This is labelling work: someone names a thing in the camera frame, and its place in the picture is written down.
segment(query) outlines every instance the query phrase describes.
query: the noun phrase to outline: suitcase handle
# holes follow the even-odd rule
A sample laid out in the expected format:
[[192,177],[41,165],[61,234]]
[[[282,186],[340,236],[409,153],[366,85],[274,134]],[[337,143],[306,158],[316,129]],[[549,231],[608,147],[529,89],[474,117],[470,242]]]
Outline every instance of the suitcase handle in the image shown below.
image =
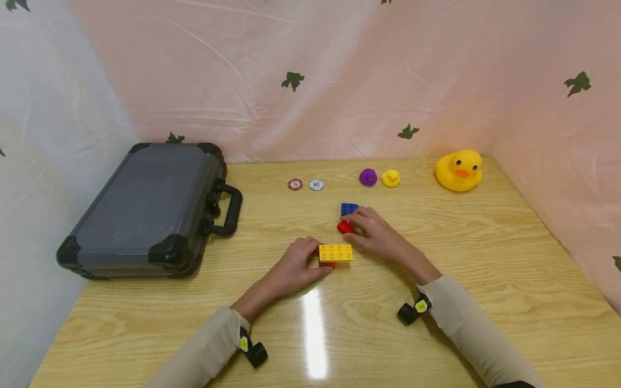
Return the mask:
[[235,189],[233,186],[229,186],[225,183],[220,183],[215,188],[216,192],[227,192],[231,196],[229,202],[229,210],[227,211],[227,218],[224,220],[224,226],[214,225],[213,223],[207,225],[207,233],[215,233],[218,236],[231,236],[237,230],[237,221],[239,220],[239,212],[242,209],[242,192]]

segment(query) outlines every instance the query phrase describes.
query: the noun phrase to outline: small yellow rubber duck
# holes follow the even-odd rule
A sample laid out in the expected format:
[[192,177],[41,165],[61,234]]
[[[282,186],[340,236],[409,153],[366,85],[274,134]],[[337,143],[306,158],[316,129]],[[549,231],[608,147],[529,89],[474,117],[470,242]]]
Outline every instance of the small yellow rubber duck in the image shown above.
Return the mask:
[[401,178],[399,177],[399,173],[395,169],[386,170],[382,174],[382,183],[388,187],[395,187],[401,182]]
[[435,177],[449,190],[468,191],[475,187],[483,175],[481,155],[473,150],[461,150],[444,156],[435,165]]

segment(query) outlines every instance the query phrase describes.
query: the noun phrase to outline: black wrist sensor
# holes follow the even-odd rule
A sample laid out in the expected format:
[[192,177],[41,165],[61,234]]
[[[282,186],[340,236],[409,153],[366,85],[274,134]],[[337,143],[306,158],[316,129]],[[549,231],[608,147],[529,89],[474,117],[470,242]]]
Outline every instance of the black wrist sensor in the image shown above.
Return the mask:
[[429,309],[431,309],[431,301],[429,301],[429,298],[425,294],[419,291],[419,298],[416,303],[413,306],[404,303],[399,309],[397,316],[401,322],[409,326],[419,318],[420,314]]
[[246,355],[250,364],[252,364],[253,368],[258,368],[259,365],[263,364],[265,360],[268,359],[268,352],[265,350],[265,347],[262,343],[257,342],[254,345],[252,341],[250,341],[250,335],[243,327],[239,329],[239,348]]

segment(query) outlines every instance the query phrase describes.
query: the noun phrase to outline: hand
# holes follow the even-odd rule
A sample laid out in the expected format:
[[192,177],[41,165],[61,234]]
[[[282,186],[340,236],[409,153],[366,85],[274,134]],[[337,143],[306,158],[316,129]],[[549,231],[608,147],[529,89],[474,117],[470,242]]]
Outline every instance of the hand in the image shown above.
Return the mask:
[[341,220],[361,227],[365,235],[346,233],[350,243],[360,245],[374,255],[405,266],[421,285],[438,279],[442,273],[414,245],[394,230],[373,208],[360,206]]
[[312,237],[300,237],[292,242],[283,257],[231,308],[251,321],[275,299],[300,291],[328,275],[332,267],[306,268],[306,261],[320,244]]
[[320,244],[315,238],[299,237],[289,245],[283,257],[263,277],[275,297],[300,291],[332,272],[333,268],[328,266],[306,268],[306,261]]

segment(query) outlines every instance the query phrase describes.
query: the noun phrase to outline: poker chip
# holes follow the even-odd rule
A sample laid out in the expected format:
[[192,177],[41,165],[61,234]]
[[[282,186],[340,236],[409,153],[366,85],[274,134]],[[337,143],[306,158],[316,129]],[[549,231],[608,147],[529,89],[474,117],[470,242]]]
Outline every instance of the poker chip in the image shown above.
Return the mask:
[[302,188],[302,181],[297,178],[294,178],[289,181],[288,186],[290,190],[293,190],[293,191],[300,190]]
[[321,179],[313,179],[309,182],[309,187],[311,190],[319,191],[324,189],[324,182]]

